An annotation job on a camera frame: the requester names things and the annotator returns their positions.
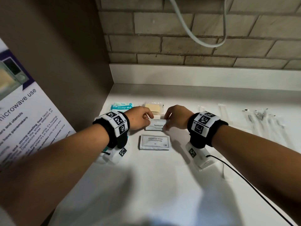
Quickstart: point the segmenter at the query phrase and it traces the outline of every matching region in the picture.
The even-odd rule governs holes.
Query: poster
[[[0,39],[0,172],[74,133]]]

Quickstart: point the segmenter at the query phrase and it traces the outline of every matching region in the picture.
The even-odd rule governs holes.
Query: white wall trim
[[[301,71],[110,64],[114,83],[301,90]]]

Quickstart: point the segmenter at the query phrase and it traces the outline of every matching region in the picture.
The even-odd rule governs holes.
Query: white cable
[[[201,40],[199,40],[190,30],[189,28],[187,27],[182,15],[181,15],[181,12],[178,8],[178,5],[176,3],[175,0],[170,0],[173,8],[175,9],[175,14],[178,16],[183,28],[185,29],[185,31],[187,32],[187,34],[190,36],[191,39],[193,39],[196,43],[198,43],[199,45],[202,45],[202,46],[205,46],[205,47],[208,47],[208,48],[216,48],[216,47],[219,47],[221,45],[223,45],[226,41],[226,38],[227,38],[227,31],[226,31],[226,0],[224,0],[224,6],[223,6],[223,22],[224,22],[224,35],[223,35],[223,40],[222,42],[218,43],[218,44],[207,44]]]

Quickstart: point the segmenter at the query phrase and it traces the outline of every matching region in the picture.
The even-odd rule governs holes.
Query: toothpaste packet
[[[133,103],[115,102],[111,105],[110,111],[125,112],[134,106],[135,105]]]
[[[150,125],[145,127],[145,130],[151,130],[151,131],[163,131],[163,126],[168,122],[169,120],[164,119],[150,119]]]
[[[165,150],[170,149],[169,136],[141,135],[140,150]]]

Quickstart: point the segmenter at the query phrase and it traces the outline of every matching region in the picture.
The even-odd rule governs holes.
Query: forearm
[[[212,144],[266,196],[281,206],[299,208],[301,154],[225,125],[218,129]]]
[[[40,225],[108,142],[96,124],[44,148],[0,175],[0,205],[17,225]]]

